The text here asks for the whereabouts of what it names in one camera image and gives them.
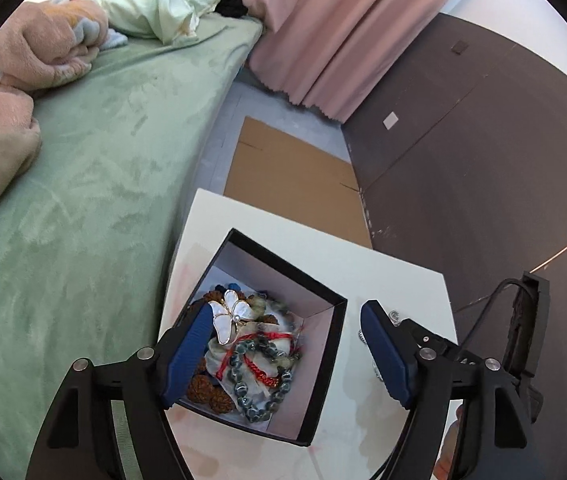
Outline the person's right hand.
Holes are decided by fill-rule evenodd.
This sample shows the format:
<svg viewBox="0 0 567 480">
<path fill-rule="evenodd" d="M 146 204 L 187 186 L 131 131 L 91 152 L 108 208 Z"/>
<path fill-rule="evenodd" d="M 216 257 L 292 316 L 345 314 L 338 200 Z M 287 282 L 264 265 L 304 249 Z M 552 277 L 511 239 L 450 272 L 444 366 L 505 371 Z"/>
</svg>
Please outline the person's right hand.
<svg viewBox="0 0 567 480">
<path fill-rule="evenodd" d="M 456 419 L 448 428 L 447 434 L 443 441 L 440 456 L 436 460 L 436 463 L 434 465 L 432 474 L 437 480 L 447 480 L 449 473 L 451 472 L 451 465 L 453 464 L 453 459 L 456 451 L 462 412 L 463 405 L 459 405 L 456 411 Z"/>
</svg>

